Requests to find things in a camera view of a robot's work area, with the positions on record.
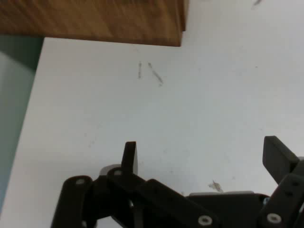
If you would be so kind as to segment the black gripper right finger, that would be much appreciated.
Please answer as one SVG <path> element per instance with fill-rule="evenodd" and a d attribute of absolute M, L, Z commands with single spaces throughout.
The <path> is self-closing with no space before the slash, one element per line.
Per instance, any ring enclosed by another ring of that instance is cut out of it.
<path fill-rule="evenodd" d="M 263 165 L 278 184 L 258 215 L 261 228 L 304 226 L 304 161 L 276 136 L 266 136 Z"/>

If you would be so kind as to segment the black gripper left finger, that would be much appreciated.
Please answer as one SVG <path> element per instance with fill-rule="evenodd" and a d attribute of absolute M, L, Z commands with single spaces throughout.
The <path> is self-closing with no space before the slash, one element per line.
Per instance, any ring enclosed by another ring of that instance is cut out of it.
<path fill-rule="evenodd" d="M 51 226 L 94 228 L 111 217 L 124 228 L 218 228 L 218 217 L 156 180 L 137 175 L 136 142 L 122 162 L 93 180 L 74 176 L 62 186 Z"/>

